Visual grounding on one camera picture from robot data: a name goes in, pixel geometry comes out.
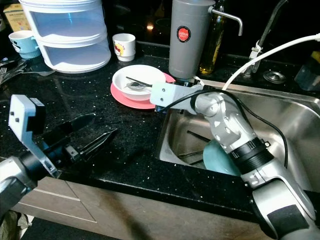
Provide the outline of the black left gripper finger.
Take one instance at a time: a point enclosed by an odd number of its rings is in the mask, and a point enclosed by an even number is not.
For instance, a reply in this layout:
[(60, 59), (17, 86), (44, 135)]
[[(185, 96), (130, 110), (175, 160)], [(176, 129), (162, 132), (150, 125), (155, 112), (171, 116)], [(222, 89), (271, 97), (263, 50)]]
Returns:
[(118, 128), (107, 131), (102, 135), (99, 135), (99, 137), (94, 139), (92, 142), (89, 142), (89, 144), (81, 149), (78, 160), (89, 160), (90, 158), (94, 157), (117, 131)]
[(75, 118), (65, 121), (54, 128), (52, 131), (53, 138), (70, 137), (72, 133), (82, 130), (89, 126), (96, 118), (95, 113), (79, 114)]

